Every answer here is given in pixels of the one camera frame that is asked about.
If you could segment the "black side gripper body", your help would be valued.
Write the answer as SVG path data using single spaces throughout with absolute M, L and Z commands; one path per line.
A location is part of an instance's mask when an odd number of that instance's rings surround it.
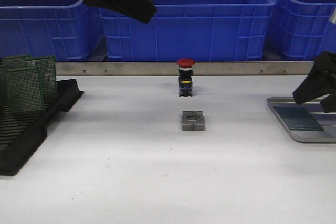
M 313 78 L 335 88 L 335 53 L 324 51 L 314 58 Z

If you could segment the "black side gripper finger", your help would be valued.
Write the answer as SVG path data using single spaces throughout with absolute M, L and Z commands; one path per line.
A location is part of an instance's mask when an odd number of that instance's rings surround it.
M 303 104 L 332 93 L 333 72 L 311 70 L 301 85 L 292 93 L 292 96 L 296 104 Z
M 321 106 L 325 113 L 335 112 L 335 92 L 331 92 L 321 101 Z

